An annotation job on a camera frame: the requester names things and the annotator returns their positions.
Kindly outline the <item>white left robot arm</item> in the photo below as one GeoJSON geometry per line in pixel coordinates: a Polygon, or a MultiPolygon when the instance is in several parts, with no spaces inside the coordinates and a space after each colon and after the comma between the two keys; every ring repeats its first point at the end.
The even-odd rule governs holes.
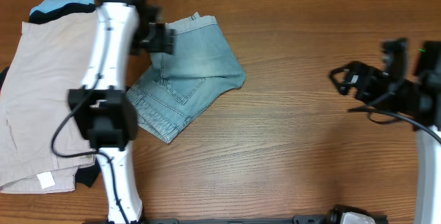
{"type": "Polygon", "coordinates": [[[68,92],[66,118],[75,120],[101,169],[106,223],[146,223],[132,158],[137,115],[127,98],[125,74],[131,54],[172,54],[176,32],[159,21],[161,9],[146,0],[98,2],[92,58],[80,88],[68,92]]]}

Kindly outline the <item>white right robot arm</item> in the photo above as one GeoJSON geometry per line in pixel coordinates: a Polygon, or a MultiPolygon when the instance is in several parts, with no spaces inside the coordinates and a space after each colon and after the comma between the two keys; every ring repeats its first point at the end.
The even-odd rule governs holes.
{"type": "Polygon", "coordinates": [[[414,71],[416,81],[406,78],[408,40],[382,43],[384,68],[352,61],[329,73],[341,95],[355,89],[361,106],[351,112],[387,117],[383,125],[406,122],[416,133],[418,189],[414,223],[440,222],[440,42],[426,41],[414,71]]]}

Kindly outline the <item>light blue denim shorts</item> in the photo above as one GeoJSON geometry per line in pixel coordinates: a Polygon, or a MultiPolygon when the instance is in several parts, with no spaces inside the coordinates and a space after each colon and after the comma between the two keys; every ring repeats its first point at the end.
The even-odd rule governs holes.
{"type": "Polygon", "coordinates": [[[139,127],[171,143],[220,95],[241,88],[246,74],[216,17],[194,13],[166,26],[176,31],[173,54],[152,53],[127,97],[139,127]]]}

